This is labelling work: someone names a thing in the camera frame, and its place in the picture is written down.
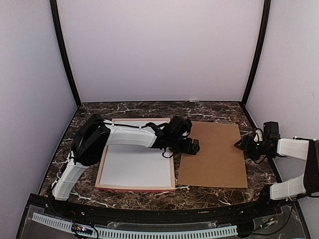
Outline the brown cardboard backing board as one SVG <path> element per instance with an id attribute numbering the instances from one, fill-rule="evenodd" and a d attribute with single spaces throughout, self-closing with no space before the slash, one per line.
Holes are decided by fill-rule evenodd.
<path id="1" fill-rule="evenodd" d="M 241 139 L 237 124 L 194 121 L 190 137 L 199 140 L 200 150 L 181 155 L 179 185 L 248 187 L 243 151 L 234 146 Z"/>

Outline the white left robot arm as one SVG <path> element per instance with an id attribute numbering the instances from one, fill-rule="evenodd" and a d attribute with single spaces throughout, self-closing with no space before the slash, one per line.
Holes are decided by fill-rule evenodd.
<path id="1" fill-rule="evenodd" d="M 106 147 L 132 145 L 196 155 L 200 146 L 197 139 L 189 137 L 191 128 L 191 120 L 178 116 L 169 122 L 155 124 L 148 121 L 138 126 L 116 123 L 99 114 L 92 115 L 75 134 L 65 162 L 48 188 L 48 197 L 53 199 L 52 211 L 59 217 L 70 213 L 70 205 L 65 201 L 83 172 L 102 159 Z"/>

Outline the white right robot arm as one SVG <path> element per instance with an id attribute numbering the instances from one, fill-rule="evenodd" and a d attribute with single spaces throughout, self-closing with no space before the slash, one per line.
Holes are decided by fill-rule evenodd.
<path id="1" fill-rule="evenodd" d="M 260 156 L 292 157 L 306 162 L 305 171 L 298 177 L 284 182 L 266 185 L 259 195 L 254 211 L 265 216 L 274 207 L 273 201 L 293 200 L 302 197 L 319 196 L 319 141 L 316 139 L 270 138 L 258 140 L 245 136 L 234 146 L 249 155 L 251 159 Z"/>

